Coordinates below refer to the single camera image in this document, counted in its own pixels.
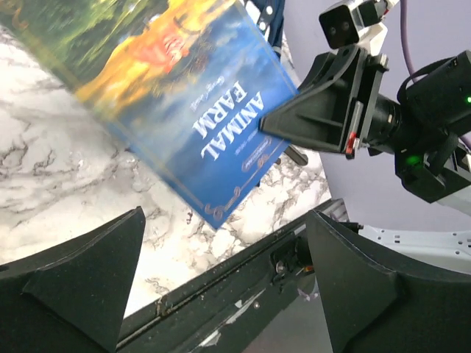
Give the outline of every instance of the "white marble countertop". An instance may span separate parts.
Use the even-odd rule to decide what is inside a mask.
[[[0,134],[0,263],[142,206],[146,234],[126,315],[330,198],[318,154],[306,152],[304,168],[283,156],[229,221],[212,231],[5,31]]]

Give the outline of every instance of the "animal farm book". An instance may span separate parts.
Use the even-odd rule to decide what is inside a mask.
[[[286,149],[297,90],[239,0],[0,0],[48,71],[213,228]]]

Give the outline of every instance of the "purple cable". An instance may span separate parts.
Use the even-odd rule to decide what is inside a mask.
[[[404,61],[406,62],[407,71],[409,72],[409,76],[412,76],[415,70],[412,65],[407,36],[407,0],[400,0],[400,44],[403,48],[403,56]],[[413,78],[412,82],[417,82],[417,77]],[[460,137],[460,140],[466,146],[468,151],[471,151],[471,139],[466,135],[463,135]]]

